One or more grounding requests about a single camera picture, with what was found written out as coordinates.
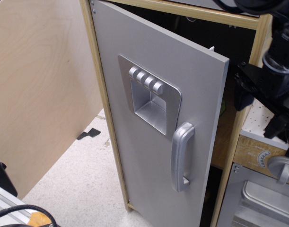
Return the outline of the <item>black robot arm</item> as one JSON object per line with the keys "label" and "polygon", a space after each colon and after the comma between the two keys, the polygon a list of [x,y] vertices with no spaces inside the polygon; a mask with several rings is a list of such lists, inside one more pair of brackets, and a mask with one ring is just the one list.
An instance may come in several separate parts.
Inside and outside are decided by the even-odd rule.
{"label": "black robot arm", "polygon": [[271,26],[272,42],[263,56],[259,68],[242,62],[235,75],[235,107],[242,110],[254,99],[267,107],[274,117],[264,130],[264,136],[289,137],[289,0],[236,0],[231,7],[217,0],[223,10],[241,14],[273,16]]}

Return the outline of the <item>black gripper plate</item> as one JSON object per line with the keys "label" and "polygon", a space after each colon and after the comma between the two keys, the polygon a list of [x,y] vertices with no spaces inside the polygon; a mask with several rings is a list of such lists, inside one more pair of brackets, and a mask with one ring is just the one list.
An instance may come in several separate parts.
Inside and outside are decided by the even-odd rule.
{"label": "black gripper plate", "polygon": [[264,137],[289,139],[289,69],[276,69],[241,62],[235,74],[234,105],[242,111],[258,99],[275,116],[264,129]]}

